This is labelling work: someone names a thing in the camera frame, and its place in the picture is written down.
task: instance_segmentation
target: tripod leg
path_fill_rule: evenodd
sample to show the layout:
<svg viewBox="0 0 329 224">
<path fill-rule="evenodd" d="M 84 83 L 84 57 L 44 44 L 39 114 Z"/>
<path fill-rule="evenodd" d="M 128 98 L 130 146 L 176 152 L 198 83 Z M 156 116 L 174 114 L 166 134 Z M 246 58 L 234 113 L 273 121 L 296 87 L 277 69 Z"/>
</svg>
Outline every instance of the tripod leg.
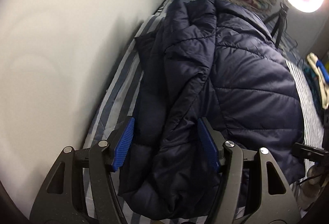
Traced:
<svg viewBox="0 0 329 224">
<path fill-rule="evenodd" d="M 284 26 L 285 26 L 284 18 L 279 16 L 279 20 L 280 20 L 280 21 L 278 21 L 278 23 L 279 23 L 279 25 L 278 25 L 279 32 L 278 32 L 278 36 L 276 37 L 275 48 L 279 48 L 279 44 L 280 44 L 281 37 L 282 37 L 282 34 L 283 34 L 283 29 L 284 29 Z"/>
<path fill-rule="evenodd" d="M 267 24 L 268 22 L 272 21 L 274 18 L 276 18 L 277 16 L 279 16 L 279 12 L 274 13 L 273 15 L 269 16 L 268 18 L 266 18 L 264 20 L 264 24 Z"/>
<path fill-rule="evenodd" d="M 278 28 L 279 28 L 279 26 L 280 26 L 280 16 L 279 16 L 279 19 L 278 19 L 278 21 L 275 23 L 275 26 L 274 26 L 274 28 L 273 28 L 273 30 L 272 30 L 272 32 L 271 32 L 271 36 L 273 37 L 274 35 L 275 35 L 275 33 L 278 31 Z"/>
</svg>

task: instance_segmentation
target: black clamp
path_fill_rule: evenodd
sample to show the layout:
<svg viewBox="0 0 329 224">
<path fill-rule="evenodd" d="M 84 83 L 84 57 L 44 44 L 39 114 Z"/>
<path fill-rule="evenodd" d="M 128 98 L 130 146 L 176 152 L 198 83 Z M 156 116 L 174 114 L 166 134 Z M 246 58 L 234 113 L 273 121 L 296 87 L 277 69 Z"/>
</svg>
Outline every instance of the black clamp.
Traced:
<svg viewBox="0 0 329 224">
<path fill-rule="evenodd" d="M 329 167 L 329 152 L 326 150 L 295 143 L 292 155 L 318 163 L 321 167 Z"/>
<path fill-rule="evenodd" d="M 78 151 L 70 146 L 64 148 L 39 190 L 30 221 L 34 224 L 127 224 L 110 172 L 123 164 L 133 129 L 134 119 L 128 117 L 107 140 L 91 148 Z M 206 224 L 296 224 L 300 220 L 289 184 L 266 148 L 241 149 L 213 130 L 205 118 L 198 121 L 198 134 L 210 165 L 222 173 Z M 83 168 L 89 168 L 98 219 L 87 213 Z M 235 220 L 244 168 L 249 169 L 247 205 L 244 216 Z"/>
<path fill-rule="evenodd" d="M 301 219 L 291 188 L 268 149 L 241 149 L 211 128 L 206 118 L 198 121 L 198 134 L 210 166 L 222 173 L 213 207 L 205 224 L 296 224 Z M 234 220 L 242 170 L 249 169 L 247 203 L 242 218 Z"/>
<path fill-rule="evenodd" d="M 75 151 L 68 146 L 58 156 L 34 201 L 33 224 L 127 224 L 110 172 L 122 166 L 131 144 L 134 118 L 127 117 L 107 140 Z M 83 188 L 83 168 L 89 168 L 98 219 L 88 216 Z"/>
</svg>

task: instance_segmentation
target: white wall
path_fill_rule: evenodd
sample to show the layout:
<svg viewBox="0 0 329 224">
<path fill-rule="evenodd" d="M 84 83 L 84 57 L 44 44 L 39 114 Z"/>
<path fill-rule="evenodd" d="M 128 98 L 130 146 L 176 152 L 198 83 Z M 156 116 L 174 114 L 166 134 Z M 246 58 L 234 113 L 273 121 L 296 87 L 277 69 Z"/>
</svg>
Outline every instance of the white wall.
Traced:
<svg viewBox="0 0 329 224">
<path fill-rule="evenodd" d="M 273 11 L 279 9 L 280 0 Z M 329 0 L 326 0 L 322 7 L 314 13 L 303 13 L 295 8 L 288 12 L 287 32 L 297 40 L 298 49 L 302 56 L 306 55 L 318 35 L 322 31 L 329 16 Z"/>
<path fill-rule="evenodd" d="M 163 0 L 0 0 L 0 180 L 29 215 L 78 148 L 119 52 Z"/>
</svg>

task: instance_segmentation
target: navy puffer jacket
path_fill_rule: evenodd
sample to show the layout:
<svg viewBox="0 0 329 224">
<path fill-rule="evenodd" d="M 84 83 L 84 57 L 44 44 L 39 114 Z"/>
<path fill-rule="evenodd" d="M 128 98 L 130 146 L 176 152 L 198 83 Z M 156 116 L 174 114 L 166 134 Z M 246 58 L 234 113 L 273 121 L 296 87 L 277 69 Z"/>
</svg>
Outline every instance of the navy puffer jacket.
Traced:
<svg viewBox="0 0 329 224">
<path fill-rule="evenodd" d="M 121 195 L 153 220 L 207 215 L 220 178 L 208 166 L 198 118 L 241 147 L 270 150 L 289 183 L 304 122 L 294 79 L 253 13 L 221 0 L 175 0 L 158 31 L 136 39 L 145 71 Z"/>
</svg>

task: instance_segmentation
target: metal pivot screw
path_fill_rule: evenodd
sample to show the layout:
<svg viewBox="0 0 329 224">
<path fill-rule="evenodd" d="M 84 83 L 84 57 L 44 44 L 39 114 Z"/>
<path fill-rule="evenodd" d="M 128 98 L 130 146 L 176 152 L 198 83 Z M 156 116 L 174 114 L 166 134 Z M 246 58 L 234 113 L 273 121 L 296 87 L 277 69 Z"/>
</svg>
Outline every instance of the metal pivot screw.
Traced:
<svg viewBox="0 0 329 224">
<path fill-rule="evenodd" d="M 63 152 L 66 153 L 66 154 L 70 153 L 71 151 L 72 151 L 72 147 L 71 146 L 67 146 L 63 150 Z"/>
<path fill-rule="evenodd" d="M 107 141 L 106 141 L 106 140 L 101 140 L 101 141 L 98 143 L 98 146 L 99 146 L 99 147 L 105 147 L 105 146 L 107 146 Z"/>
<path fill-rule="evenodd" d="M 225 142 L 225 145 L 226 145 L 227 147 L 232 148 L 232 147 L 234 147 L 235 143 L 232 142 L 231 140 L 227 140 L 227 141 Z"/>
<path fill-rule="evenodd" d="M 262 147 L 262 148 L 261 148 L 261 153 L 262 153 L 263 155 L 267 155 L 267 154 L 269 153 L 269 150 L 268 150 L 267 148 L 265 148 L 265 147 Z"/>
</svg>

